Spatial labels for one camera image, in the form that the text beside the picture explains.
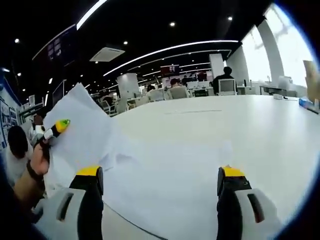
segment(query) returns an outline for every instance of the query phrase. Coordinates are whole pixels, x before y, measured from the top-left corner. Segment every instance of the black ceiling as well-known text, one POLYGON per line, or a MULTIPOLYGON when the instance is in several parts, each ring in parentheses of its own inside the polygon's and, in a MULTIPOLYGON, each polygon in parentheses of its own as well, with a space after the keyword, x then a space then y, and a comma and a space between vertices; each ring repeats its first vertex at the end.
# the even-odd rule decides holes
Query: black ceiling
MULTIPOLYGON (((0 37, 0 67, 11 71, 6 74, 6 78, 22 103, 26 102, 29 95, 44 97, 47 91, 51 93, 62 80, 54 78, 49 85, 49 79, 57 76, 57 69, 43 67, 37 58, 32 61, 32 57, 57 34, 76 24, 96 2, 11 0, 1 3, 5 11, 0 20, 7 24, 2 25, 5 36, 0 37), (16 38, 20 39, 19 44, 14 43, 16 38)), ((76 59, 60 71, 59 77, 67 79, 70 88, 82 82, 83 85, 91 84, 89 89, 96 92, 115 84, 121 73, 154 60, 160 59, 130 72, 138 73, 141 77, 151 73, 152 69, 159 70, 161 65, 208 62, 209 52, 161 59, 197 51, 235 50, 239 43, 210 43, 177 48, 143 58, 103 77, 123 63, 171 46, 207 40, 240 41, 261 20, 270 3, 270 0, 108 0, 77 31, 76 59), (229 16, 233 17, 232 21, 228 21, 229 16), (170 27, 170 22, 175 22, 175 27, 170 27), (124 41, 128 41, 128 45, 123 45, 124 41), (111 62, 90 62, 106 45, 118 46, 125 53, 111 62)), ((228 53, 222 51, 225 59, 228 53)))

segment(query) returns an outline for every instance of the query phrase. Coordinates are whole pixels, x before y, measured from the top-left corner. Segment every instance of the white pillar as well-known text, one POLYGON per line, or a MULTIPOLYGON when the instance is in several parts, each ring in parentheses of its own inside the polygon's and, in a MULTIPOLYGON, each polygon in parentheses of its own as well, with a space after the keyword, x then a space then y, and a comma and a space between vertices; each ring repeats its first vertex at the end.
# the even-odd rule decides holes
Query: white pillar
POLYGON ((215 79, 217 76, 224 74, 224 61, 220 53, 209 55, 210 65, 212 69, 212 77, 215 79))
POLYGON ((277 86, 279 76, 284 76, 285 73, 275 37, 271 32, 266 20, 263 20, 263 22, 257 28, 262 38, 266 55, 268 56, 271 71, 271 81, 277 86))
POLYGON ((226 61, 228 67, 232 69, 231 76, 234 77, 236 84, 241 86, 246 80, 250 84, 246 57, 242 45, 226 61))
POLYGON ((139 84, 136 73, 126 73, 117 78, 120 98, 132 99, 139 94, 139 84))

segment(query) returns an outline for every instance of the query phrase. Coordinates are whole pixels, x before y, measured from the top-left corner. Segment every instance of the white table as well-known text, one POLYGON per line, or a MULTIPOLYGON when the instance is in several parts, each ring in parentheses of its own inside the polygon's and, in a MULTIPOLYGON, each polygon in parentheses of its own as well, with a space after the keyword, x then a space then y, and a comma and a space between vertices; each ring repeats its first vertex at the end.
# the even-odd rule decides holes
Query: white table
MULTIPOLYGON (((320 116, 299 107, 297 100, 266 95, 184 98, 148 103, 115 119, 125 134, 155 143, 213 148, 229 143, 229 164, 240 168, 251 186, 273 201, 286 222, 311 187, 320 153, 320 116)), ((157 239, 108 208, 104 219, 103 235, 113 240, 157 239)))

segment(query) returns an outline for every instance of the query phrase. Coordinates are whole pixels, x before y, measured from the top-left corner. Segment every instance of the white plastic sheet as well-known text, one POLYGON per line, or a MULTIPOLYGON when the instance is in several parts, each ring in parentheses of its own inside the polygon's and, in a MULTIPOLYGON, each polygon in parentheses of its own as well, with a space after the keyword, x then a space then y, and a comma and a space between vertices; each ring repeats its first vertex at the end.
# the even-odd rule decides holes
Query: white plastic sheet
POLYGON ((76 172, 103 168, 103 201, 133 224, 166 239, 217 237, 219 153, 208 146, 154 145, 123 135, 113 118, 77 84, 44 119, 70 126, 51 148, 48 195, 68 187, 76 172))

